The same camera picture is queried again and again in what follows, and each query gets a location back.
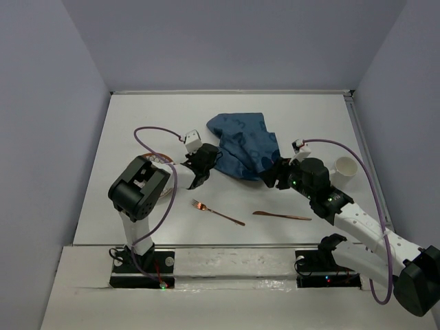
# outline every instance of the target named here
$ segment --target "copper fork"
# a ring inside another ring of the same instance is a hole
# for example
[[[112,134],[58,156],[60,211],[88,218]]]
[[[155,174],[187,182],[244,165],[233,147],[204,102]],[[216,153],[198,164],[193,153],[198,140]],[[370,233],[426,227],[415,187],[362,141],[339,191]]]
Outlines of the copper fork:
[[[191,205],[194,206],[196,209],[201,210],[201,211],[210,211],[212,213],[215,213],[216,215],[219,215],[223,218],[229,219],[232,222],[235,222],[237,225],[240,226],[246,226],[246,224],[244,222],[238,221],[236,219],[233,219],[231,217],[227,217],[224,214],[218,213],[217,211],[211,210],[210,208],[207,208],[205,204],[200,203],[199,201],[196,201],[195,199],[193,199],[191,201]]]

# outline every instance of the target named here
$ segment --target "white table surface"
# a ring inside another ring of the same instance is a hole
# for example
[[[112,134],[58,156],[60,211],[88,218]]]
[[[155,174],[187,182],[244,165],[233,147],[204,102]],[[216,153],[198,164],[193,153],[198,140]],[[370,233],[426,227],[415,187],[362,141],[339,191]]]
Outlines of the white table surface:
[[[112,289],[107,250],[64,248],[41,330],[436,329],[356,288]]]
[[[87,194],[74,239],[76,245],[124,244],[122,222],[107,192],[137,155],[146,151],[134,140],[140,126],[159,126],[185,134],[200,132],[204,142],[218,145],[206,128],[218,113],[262,112],[268,131],[276,133],[281,155],[293,155],[291,143],[298,138],[339,141],[360,154],[342,95],[301,94],[199,94],[112,96],[93,165]],[[140,137],[157,152],[184,161],[185,148],[174,135],[143,131]],[[312,156],[331,166],[347,152],[337,146],[310,144]],[[344,190],[373,217],[377,212],[364,173]],[[162,217],[169,199],[159,201],[151,213],[150,228]],[[245,227],[208,212],[195,210],[190,200],[200,200],[219,212],[244,221]],[[313,218],[294,221],[254,216],[264,210]],[[307,200],[293,190],[268,189],[263,182],[239,181],[212,170],[211,178],[196,190],[179,190],[164,225],[153,235],[156,244],[278,244],[316,243],[334,232],[342,233],[319,219]]]

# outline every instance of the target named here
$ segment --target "copper knife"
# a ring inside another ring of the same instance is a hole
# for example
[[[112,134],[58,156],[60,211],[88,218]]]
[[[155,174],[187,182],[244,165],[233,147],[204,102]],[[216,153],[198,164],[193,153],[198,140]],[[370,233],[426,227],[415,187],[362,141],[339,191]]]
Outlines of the copper knife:
[[[267,216],[271,216],[271,217],[279,217],[279,218],[287,218],[287,219],[295,219],[295,220],[305,220],[305,221],[311,220],[311,218],[297,217],[296,215],[274,214],[274,213],[269,213],[269,212],[265,212],[265,211],[255,211],[252,214],[253,215],[267,215]]]

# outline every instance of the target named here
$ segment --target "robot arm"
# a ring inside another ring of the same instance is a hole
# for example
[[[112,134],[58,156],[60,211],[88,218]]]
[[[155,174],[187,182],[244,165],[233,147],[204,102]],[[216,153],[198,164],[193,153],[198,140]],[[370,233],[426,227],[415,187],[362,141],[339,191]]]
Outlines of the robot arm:
[[[197,131],[185,136],[187,160],[174,165],[177,173],[177,187],[195,189],[202,185],[214,168],[218,148],[211,144],[202,144]],[[174,186],[174,175],[167,164],[150,162],[142,156],[136,157],[113,183],[109,198],[124,226],[127,245],[122,260],[129,263],[131,250],[135,245],[135,257],[140,267],[146,269],[153,259],[154,243],[151,236],[139,241],[150,231],[148,215],[154,209],[164,189]]]
[[[307,158],[310,149],[301,140],[293,143],[295,156],[280,158],[261,178],[269,188],[293,188],[308,198],[312,210],[331,225],[344,230],[373,252],[347,242],[340,235],[331,248],[334,261],[367,275],[387,286],[387,251],[384,235],[390,242],[393,262],[394,295],[410,313],[423,316],[440,300],[440,251],[434,246],[423,249],[380,224],[365,213],[354,200],[331,185],[323,162]]]

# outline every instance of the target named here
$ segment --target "screw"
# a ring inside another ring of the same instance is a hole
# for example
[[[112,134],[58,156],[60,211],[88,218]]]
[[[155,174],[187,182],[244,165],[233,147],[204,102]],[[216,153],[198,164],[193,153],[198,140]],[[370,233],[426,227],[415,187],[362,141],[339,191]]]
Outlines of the screw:
[[[171,256],[169,256],[168,258],[165,259],[165,265],[171,267],[172,265],[174,265],[174,259]]]
[[[295,263],[299,264],[299,266],[305,265],[305,256],[300,255],[296,258]]]

